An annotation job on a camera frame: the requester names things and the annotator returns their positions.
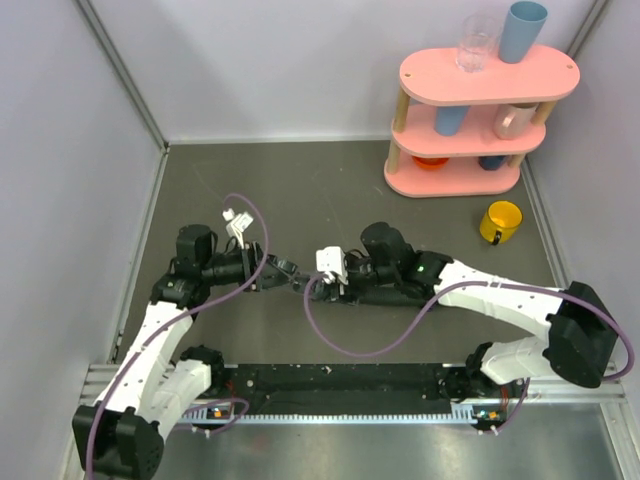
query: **beige mug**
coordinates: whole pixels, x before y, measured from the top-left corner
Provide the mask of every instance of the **beige mug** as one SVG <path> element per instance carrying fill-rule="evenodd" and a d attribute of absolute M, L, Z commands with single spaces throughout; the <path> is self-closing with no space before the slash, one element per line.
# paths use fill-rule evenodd
<path fill-rule="evenodd" d="M 513 140 L 521 135 L 536 113 L 537 103 L 504 104 L 498 107 L 493 132 L 503 140 Z"/>

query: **pink shelf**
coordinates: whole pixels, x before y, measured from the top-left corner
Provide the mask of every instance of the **pink shelf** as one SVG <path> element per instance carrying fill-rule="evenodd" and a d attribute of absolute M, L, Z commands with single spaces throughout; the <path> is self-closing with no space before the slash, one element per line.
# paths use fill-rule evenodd
<path fill-rule="evenodd" d="M 393 132 L 400 148 L 417 157 L 470 157 L 526 153 L 542 143 L 544 125 L 530 125 L 514 140 L 501 140 L 492 131 L 498 105 L 471 107 L 457 134 L 445 137 L 437 133 L 436 108 L 431 105 L 409 107 L 407 126 L 402 133 Z"/>
<path fill-rule="evenodd" d="M 555 48 L 534 45 L 524 60 L 509 64 L 497 56 L 482 72 L 467 73 L 456 65 L 455 48 L 421 50 L 400 66 L 400 85 L 407 94 L 430 105 L 481 105 L 560 100 L 580 81 L 580 70 Z"/>
<path fill-rule="evenodd" d="M 503 165 L 494 172 L 480 168 L 476 157 L 452 158 L 440 170 L 422 170 L 406 152 L 400 153 L 395 174 L 384 172 L 389 186 L 407 197 L 446 197 L 454 195 L 490 195 L 512 188 L 520 169 Z"/>

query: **blue cup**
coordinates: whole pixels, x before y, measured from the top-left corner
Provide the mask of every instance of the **blue cup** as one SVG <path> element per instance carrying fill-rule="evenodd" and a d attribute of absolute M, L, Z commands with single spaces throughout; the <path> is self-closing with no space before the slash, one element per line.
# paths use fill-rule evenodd
<path fill-rule="evenodd" d="M 500 39 L 500 60 L 505 63 L 521 61 L 546 20 L 547 9 L 539 3 L 516 2 L 511 5 Z"/>
<path fill-rule="evenodd" d="M 483 170 L 491 171 L 499 169 L 506 159 L 506 155 L 492 155 L 489 157 L 480 157 L 478 163 Z"/>
<path fill-rule="evenodd" d="M 469 105 L 438 107 L 436 111 L 436 132 L 446 137 L 458 133 L 467 111 L 469 111 Z"/>

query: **wall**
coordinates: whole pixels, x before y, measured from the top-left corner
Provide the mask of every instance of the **wall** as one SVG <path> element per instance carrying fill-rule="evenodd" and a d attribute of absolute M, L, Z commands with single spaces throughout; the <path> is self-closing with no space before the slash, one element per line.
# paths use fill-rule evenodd
<path fill-rule="evenodd" d="M 3 2 L 0 64 L 1 476 L 52 479 L 160 156 L 73 2 Z"/>
<path fill-rule="evenodd" d="M 242 142 L 389 136 L 402 59 L 456 44 L 512 0 L 93 0 L 165 136 Z M 543 0 L 565 49 L 593 0 Z"/>
<path fill-rule="evenodd" d="M 637 1 L 612 2 L 578 57 L 581 83 L 549 119 L 531 165 L 571 275 L 596 288 L 640 349 L 638 18 Z M 625 385 L 640 420 L 640 369 Z"/>

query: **yellow cup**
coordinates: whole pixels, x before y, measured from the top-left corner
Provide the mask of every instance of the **yellow cup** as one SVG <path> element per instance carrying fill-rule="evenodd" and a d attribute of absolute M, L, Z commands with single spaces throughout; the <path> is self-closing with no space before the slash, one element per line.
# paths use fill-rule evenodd
<path fill-rule="evenodd" d="M 480 222 L 480 235 L 491 245 L 504 243 L 522 223 L 522 212 L 513 203 L 501 200 L 489 205 Z"/>

